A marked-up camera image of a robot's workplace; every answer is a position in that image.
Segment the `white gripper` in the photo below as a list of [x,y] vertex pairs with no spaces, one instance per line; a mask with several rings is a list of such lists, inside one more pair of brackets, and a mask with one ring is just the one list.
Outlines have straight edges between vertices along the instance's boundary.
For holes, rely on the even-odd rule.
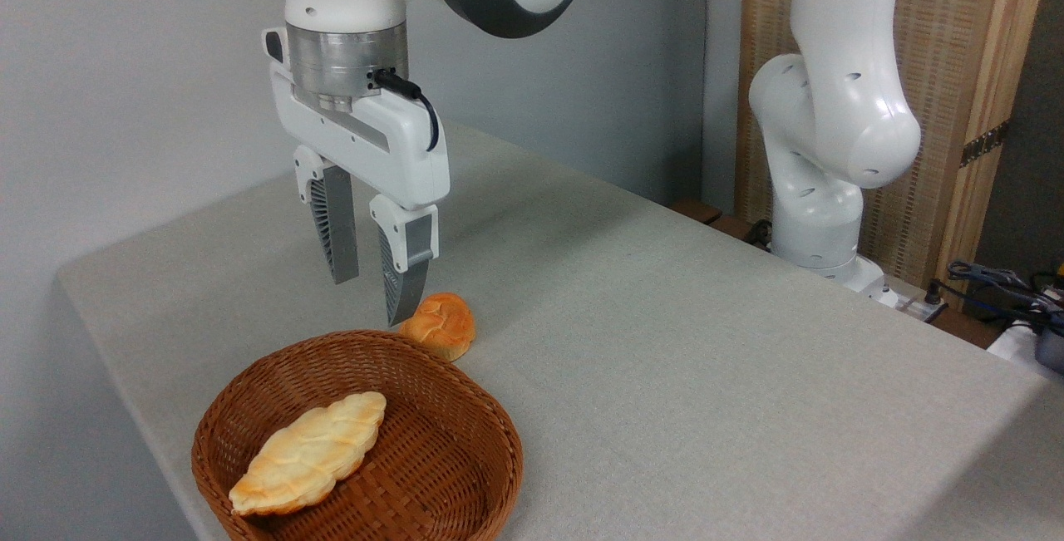
[[351,184],[376,190],[390,327],[421,305],[440,256],[438,200],[450,188],[440,120],[409,79],[408,29],[361,33],[275,27],[264,32],[278,118],[300,146],[295,174],[335,284],[358,278]]

